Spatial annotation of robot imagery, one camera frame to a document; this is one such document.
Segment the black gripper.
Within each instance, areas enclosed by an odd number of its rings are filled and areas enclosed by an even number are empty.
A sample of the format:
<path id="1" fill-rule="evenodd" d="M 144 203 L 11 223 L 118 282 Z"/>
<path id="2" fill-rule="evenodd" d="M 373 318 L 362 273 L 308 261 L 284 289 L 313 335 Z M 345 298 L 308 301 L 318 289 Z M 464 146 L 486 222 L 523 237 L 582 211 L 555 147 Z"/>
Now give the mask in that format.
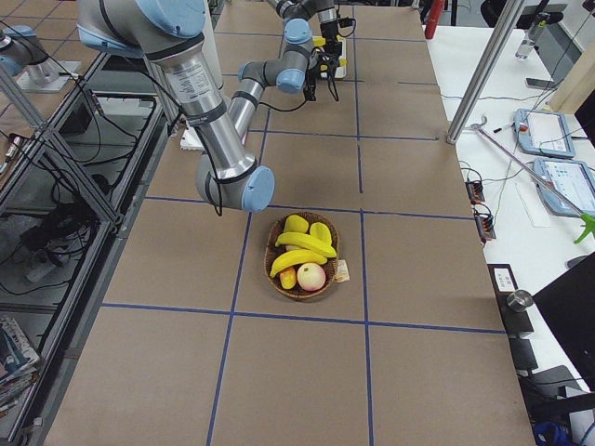
<path id="1" fill-rule="evenodd" d="M 316 79 L 320 73 L 319 51 L 312 50 L 304 83 L 304 99 L 306 101 L 316 100 Z"/>
<path id="2" fill-rule="evenodd" d="M 320 23 L 321 36 L 326 43 L 337 42 L 339 36 L 338 20 L 329 20 Z"/>

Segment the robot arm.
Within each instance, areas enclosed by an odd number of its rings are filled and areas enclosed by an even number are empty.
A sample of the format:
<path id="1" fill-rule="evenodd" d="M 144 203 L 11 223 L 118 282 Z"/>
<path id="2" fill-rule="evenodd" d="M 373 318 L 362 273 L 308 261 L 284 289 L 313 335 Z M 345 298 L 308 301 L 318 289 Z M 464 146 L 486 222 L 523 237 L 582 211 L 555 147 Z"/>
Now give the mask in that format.
<path id="1" fill-rule="evenodd" d="M 271 202 L 275 178 L 242 139 L 264 90 L 301 91 L 313 50 L 303 18 L 284 23 L 284 53 L 253 61 L 239 72 L 240 85 L 225 100 L 205 58 L 207 22 L 202 1 L 82 1 L 81 42 L 100 52 L 145 58 L 158 65 L 187 123 L 204 147 L 195 184 L 213 205 L 259 212 Z"/>
<path id="2" fill-rule="evenodd" d="M 316 16 L 320 24 L 321 35 L 326 42 L 337 42 L 339 35 L 338 13 L 333 0 L 267 0 L 266 3 L 283 22 L 292 19 L 309 21 Z"/>

